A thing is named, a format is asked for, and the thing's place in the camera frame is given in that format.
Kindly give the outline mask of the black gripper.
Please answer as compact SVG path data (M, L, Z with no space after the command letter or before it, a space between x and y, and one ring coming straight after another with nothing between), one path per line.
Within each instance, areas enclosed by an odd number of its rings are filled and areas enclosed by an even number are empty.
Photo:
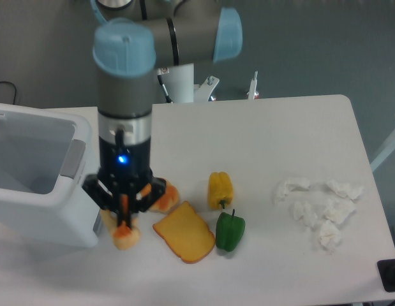
M150 139L127 145L124 142L124 131L116 130L112 142L100 138L99 174L89 174L82 184L83 190L99 206L101 210L109 210L116 215L116 226L120 227L126 220L121 202L121 193L129 193L130 188L130 223L133 216L146 212L166 191L166 181L152 178L150 169ZM137 194L150 186L151 190L141 198Z

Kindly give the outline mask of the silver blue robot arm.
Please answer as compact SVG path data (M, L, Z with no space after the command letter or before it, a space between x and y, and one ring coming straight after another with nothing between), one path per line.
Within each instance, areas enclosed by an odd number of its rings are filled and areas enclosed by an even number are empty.
M118 225L147 211L166 191L150 169L158 70L219 62L242 49L241 18L216 1L92 1L100 169L84 191Z

